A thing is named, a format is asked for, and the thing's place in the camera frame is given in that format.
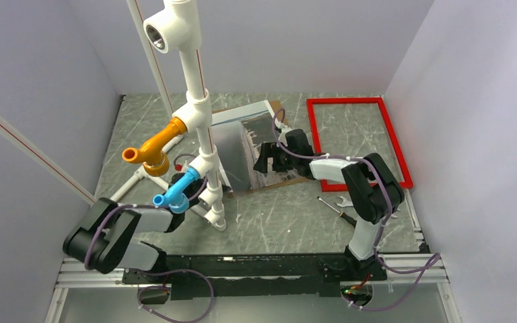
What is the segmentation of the orange pipe elbow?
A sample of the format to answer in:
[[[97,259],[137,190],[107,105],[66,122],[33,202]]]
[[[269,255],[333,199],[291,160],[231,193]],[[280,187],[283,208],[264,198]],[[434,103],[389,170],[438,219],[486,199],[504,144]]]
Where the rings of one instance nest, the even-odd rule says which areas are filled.
[[[173,117],[165,128],[148,139],[140,148],[126,148],[122,152],[122,159],[130,164],[141,164],[150,176],[163,176],[170,168],[169,159],[163,151],[164,146],[186,132],[185,124],[179,118]]]

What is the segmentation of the blue pipe elbow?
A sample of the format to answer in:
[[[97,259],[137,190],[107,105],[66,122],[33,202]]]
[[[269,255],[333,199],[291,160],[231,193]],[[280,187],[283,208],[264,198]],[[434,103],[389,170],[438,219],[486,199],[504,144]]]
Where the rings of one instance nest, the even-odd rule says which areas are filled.
[[[188,210],[188,201],[183,194],[184,189],[195,180],[202,178],[196,169],[189,167],[184,176],[168,192],[157,194],[152,198],[155,207],[166,208],[175,214]]]

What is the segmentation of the red picture frame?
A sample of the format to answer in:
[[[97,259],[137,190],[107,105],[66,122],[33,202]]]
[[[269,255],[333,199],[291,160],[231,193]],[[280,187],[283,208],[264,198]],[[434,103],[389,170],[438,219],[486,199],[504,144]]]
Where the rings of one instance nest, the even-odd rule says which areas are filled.
[[[399,170],[403,176],[403,180],[399,182],[399,184],[401,188],[412,189],[414,187],[414,183],[411,177],[411,173],[405,161],[405,156],[403,155],[403,150],[400,146],[399,140],[397,139],[397,134],[390,119],[386,104],[381,97],[308,98],[306,100],[306,109],[308,113],[310,130],[312,133],[314,151],[316,153],[322,152],[314,108],[316,105],[331,104],[375,104],[378,106],[384,121],[384,126],[387,131],[388,138],[390,139],[390,143],[396,157],[397,164],[399,166]]]

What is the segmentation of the yellow black screwdriver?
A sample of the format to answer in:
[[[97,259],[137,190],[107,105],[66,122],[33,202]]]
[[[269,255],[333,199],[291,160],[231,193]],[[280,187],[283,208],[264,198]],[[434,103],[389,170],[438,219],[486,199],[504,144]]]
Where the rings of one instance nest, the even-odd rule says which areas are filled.
[[[332,209],[334,212],[338,214],[338,216],[342,219],[344,219],[348,224],[350,224],[352,227],[355,227],[357,222],[356,220],[349,216],[348,214],[338,210],[336,207],[332,206],[330,203],[326,202],[324,199],[322,199],[320,196],[316,197],[318,201],[324,203],[327,207]]]

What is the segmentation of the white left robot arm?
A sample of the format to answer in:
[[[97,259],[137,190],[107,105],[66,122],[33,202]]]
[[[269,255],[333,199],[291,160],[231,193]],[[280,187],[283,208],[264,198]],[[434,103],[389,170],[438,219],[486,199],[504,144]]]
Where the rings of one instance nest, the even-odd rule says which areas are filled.
[[[120,205],[102,197],[79,220],[63,242],[65,255],[82,262],[86,270],[108,274],[116,268],[139,269],[151,283],[168,270],[166,252],[146,241],[133,241],[145,232],[172,233],[184,222],[184,213],[156,205]]]

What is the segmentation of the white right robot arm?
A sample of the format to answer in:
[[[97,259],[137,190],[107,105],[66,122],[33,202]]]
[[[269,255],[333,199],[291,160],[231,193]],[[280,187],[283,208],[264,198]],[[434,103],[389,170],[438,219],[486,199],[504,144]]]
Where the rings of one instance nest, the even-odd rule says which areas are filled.
[[[285,142],[263,142],[253,169],[295,170],[309,180],[326,180],[346,185],[358,215],[353,237],[348,243],[344,270],[348,277],[360,279],[376,261],[376,251],[385,223],[405,199],[405,193],[382,156],[338,156],[314,152],[301,129],[284,134]]]

